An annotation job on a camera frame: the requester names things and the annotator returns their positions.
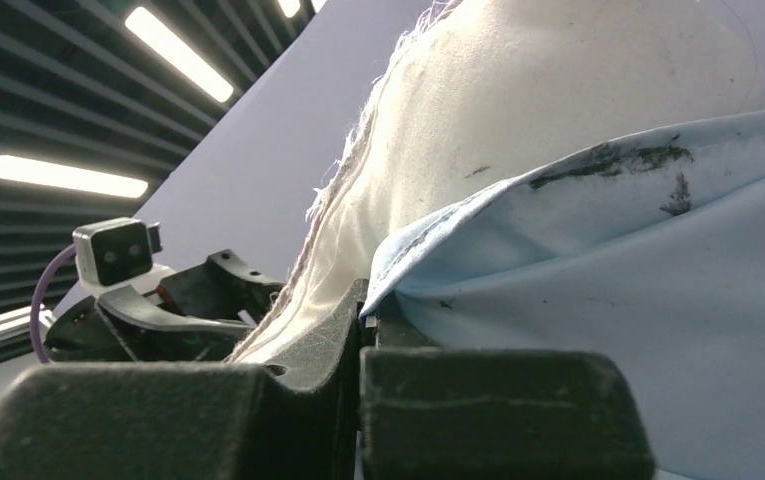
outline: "slatted ceiling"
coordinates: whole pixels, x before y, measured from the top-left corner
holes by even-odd
[[[216,102],[123,25],[149,8],[233,87]],[[66,162],[160,186],[294,41],[313,15],[277,0],[0,0],[0,154]],[[130,200],[0,180],[0,313],[35,282],[79,225],[132,215]],[[45,303],[77,279],[69,262]]]

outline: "fluorescent light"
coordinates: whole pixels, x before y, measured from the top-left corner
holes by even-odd
[[[279,6],[282,7],[282,13],[291,18],[300,11],[300,0],[279,0]]]
[[[126,198],[140,197],[148,186],[143,180],[12,155],[0,155],[0,178]]]
[[[126,28],[218,102],[232,96],[229,82],[149,10],[136,8],[126,19]]]

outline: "light blue fabric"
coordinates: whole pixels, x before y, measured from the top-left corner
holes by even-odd
[[[591,350],[629,379],[662,469],[765,479],[765,111],[642,132],[389,237],[395,292],[446,346]]]

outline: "frayed fabric edge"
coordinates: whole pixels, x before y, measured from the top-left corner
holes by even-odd
[[[352,183],[348,182],[348,180],[354,178],[352,174],[355,173],[357,167],[360,170],[360,167],[364,164],[366,146],[375,124],[374,120],[376,118],[377,105],[391,72],[400,63],[409,48],[412,47],[423,34],[437,25],[438,22],[449,16],[450,12],[463,1],[464,0],[449,0],[446,2],[439,0],[433,1],[432,6],[420,15],[415,28],[404,33],[397,40],[394,52],[391,54],[388,62],[388,68],[383,75],[377,77],[373,81],[373,88],[371,89],[368,101],[365,103],[365,106],[359,115],[356,126],[347,136],[342,157],[335,162],[335,165],[338,166],[335,176],[329,181],[325,188],[314,189],[317,196],[311,207],[306,211],[305,217],[306,221],[311,222],[309,233],[303,242],[300,255],[288,275],[285,287],[276,297],[270,311],[259,323],[259,327],[235,347],[232,354],[226,358],[226,362],[237,362],[246,354],[255,351],[253,346],[256,344],[256,340],[261,337],[262,333],[273,323],[273,320],[277,318],[285,310],[291,300],[293,300],[294,290],[300,277],[305,273],[308,266],[309,258],[316,244],[315,240],[322,227],[321,224],[323,219],[330,210],[329,207],[335,197],[344,191],[344,186],[347,185],[347,183]]]

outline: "white fabric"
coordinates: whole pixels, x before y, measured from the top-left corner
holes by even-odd
[[[389,234],[498,180],[621,135],[765,108],[750,50],[695,0],[453,5],[395,52],[289,288],[233,360],[266,361],[368,276]]]
[[[431,214],[379,247],[365,312],[392,291],[445,346],[609,356],[663,469],[765,478],[765,111],[608,142]]]

